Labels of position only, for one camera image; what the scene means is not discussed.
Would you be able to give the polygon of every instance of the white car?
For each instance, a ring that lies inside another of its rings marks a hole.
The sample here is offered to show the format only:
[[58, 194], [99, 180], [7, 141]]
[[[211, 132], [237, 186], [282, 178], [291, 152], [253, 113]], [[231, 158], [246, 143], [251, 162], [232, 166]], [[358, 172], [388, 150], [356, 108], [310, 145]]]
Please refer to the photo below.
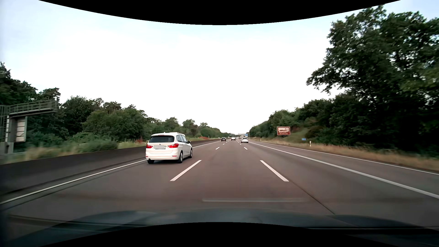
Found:
[[192, 158], [192, 145], [182, 133], [153, 134], [146, 144], [145, 159], [148, 164], [155, 160], [177, 160], [177, 163], [182, 163], [186, 157]]

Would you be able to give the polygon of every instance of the taillight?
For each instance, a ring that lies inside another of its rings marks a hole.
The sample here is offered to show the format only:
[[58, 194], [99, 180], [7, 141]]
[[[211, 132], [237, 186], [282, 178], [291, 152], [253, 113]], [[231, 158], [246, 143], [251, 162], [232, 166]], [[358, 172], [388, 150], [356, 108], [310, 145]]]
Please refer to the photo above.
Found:
[[169, 145], [168, 147], [170, 147], [170, 148], [178, 148], [178, 143], [175, 143], [174, 145]]

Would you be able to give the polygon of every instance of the tire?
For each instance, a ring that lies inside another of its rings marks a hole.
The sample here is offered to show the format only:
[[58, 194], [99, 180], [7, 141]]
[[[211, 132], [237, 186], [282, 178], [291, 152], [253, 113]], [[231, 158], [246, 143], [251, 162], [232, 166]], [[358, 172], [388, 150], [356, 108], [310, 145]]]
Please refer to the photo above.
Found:
[[180, 152], [180, 157], [178, 157], [177, 163], [181, 164], [183, 162], [183, 151]]

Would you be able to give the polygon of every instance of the sign panel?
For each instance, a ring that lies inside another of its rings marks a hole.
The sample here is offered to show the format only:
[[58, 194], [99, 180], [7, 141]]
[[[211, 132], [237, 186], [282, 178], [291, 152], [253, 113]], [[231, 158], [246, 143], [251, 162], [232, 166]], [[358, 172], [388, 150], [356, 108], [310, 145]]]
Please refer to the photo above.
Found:
[[17, 137], [15, 142], [26, 141], [27, 116], [17, 118]]
[[277, 135], [290, 135], [290, 127], [277, 127]]

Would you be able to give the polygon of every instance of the highway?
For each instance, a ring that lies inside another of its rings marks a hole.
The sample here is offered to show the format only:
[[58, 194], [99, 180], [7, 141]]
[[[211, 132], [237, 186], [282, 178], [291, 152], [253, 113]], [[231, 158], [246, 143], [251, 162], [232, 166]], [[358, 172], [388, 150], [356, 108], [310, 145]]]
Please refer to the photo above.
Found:
[[[181, 164], [131, 160], [2, 206], [13, 217], [54, 221], [113, 211], [255, 207], [439, 226], [434, 172], [255, 141], [213, 141], [193, 150]], [[13, 217], [12, 239], [55, 224]]]

